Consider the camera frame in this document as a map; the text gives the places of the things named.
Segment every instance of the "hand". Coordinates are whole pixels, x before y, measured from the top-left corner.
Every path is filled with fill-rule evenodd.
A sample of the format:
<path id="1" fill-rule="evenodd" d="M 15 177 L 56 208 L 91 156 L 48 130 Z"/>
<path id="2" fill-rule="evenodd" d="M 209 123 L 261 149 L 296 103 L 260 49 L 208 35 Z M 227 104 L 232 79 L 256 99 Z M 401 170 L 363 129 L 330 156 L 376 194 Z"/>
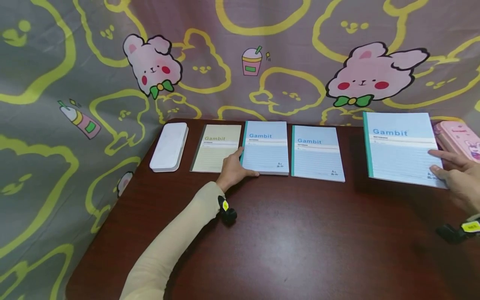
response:
<path id="1" fill-rule="evenodd" d="M 469 214 L 480 212 L 480 164 L 458 154 L 429 150 L 442 159 L 445 169 L 431 166 L 430 170 L 446 182 L 454 203 Z"/>
<path id="2" fill-rule="evenodd" d="M 243 147 L 240 147 L 235 153 L 223 159 L 222 172 L 216 181 L 216 184 L 223 192 L 226 192 L 247 176 L 258 177 L 260 175 L 258 172 L 244 169 L 241 166 L 240 156 L 242 152 Z"/>

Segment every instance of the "bunny face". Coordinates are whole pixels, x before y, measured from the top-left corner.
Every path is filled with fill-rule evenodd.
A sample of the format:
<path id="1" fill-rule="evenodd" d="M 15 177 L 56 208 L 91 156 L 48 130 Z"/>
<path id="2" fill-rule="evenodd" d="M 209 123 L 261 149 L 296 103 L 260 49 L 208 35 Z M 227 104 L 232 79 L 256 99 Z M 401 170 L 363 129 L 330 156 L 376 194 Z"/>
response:
<path id="1" fill-rule="evenodd" d="M 470 154 L 476 160 L 480 160 L 480 143 L 472 143 L 470 141 L 465 141 L 470 150 Z"/>
<path id="2" fill-rule="evenodd" d="M 424 49 L 390 55 L 386 55 L 387 51 L 383 43 L 352 50 L 344 68 L 327 84 L 327 95 L 337 98 L 334 106 L 355 104 L 365 107 L 372 100 L 383 100 L 398 94 L 414 81 L 413 68 L 429 56 Z"/>
<path id="3" fill-rule="evenodd" d="M 144 42 L 135 34 L 129 35 L 123 42 L 123 51 L 133 68 L 138 86 L 147 96 L 150 95 L 151 88 L 167 80 L 170 82 L 164 84 L 165 89 L 173 92 L 172 85 L 181 80 L 182 66 L 170 54 L 171 45 L 163 36 L 155 36 Z"/>

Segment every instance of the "fabric backdrop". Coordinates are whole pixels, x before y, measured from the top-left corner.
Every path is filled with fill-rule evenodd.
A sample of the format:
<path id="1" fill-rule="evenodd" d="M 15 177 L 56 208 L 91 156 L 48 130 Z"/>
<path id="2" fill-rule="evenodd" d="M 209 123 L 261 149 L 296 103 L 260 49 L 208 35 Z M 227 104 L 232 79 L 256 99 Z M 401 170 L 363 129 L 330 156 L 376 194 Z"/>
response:
<path id="1" fill-rule="evenodd" d="M 62 299 L 171 118 L 480 129 L 478 0 L 0 0 L 0 300 Z"/>

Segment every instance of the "cartoon bottle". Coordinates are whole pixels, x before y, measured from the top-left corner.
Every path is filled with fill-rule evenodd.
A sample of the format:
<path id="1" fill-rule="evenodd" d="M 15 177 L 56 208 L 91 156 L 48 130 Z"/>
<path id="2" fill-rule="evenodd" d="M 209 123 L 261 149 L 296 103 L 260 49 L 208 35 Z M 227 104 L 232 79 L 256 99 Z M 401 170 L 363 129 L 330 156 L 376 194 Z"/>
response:
<path id="1" fill-rule="evenodd" d="M 262 46 L 258 48 L 249 48 L 243 53 L 241 60 L 243 65 L 243 75 L 257 76 L 262 63 Z"/>
<path id="2" fill-rule="evenodd" d="M 77 126 L 89 140 L 93 139 L 98 134 L 101 127 L 91 117 L 84 115 L 72 107 L 65 106 L 61 101 L 58 101 L 58 103 L 60 104 L 60 111 L 65 117 L 75 124 L 75 126 Z"/>

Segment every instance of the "black wrist band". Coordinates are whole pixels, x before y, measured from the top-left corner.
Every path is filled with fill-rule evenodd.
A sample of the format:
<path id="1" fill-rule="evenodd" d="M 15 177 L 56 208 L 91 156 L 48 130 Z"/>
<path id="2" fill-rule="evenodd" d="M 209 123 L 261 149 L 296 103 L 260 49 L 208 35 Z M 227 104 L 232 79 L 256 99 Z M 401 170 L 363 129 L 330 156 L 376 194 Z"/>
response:
<path id="1" fill-rule="evenodd" d="M 445 224 L 436 230 L 437 234 L 449 244 L 460 244 L 461 242 L 480 235 L 480 216 L 475 215 L 464 223 L 460 229 L 455 229 L 450 224 Z"/>
<path id="2" fill-rule="evenodd" d="M 227 225 L 233 224 L 237 218 L 235 209 L 231 208 L 222 196 L 218 196 L 218 205 L 220 206 L 220 217 L 222 221 Z"/>

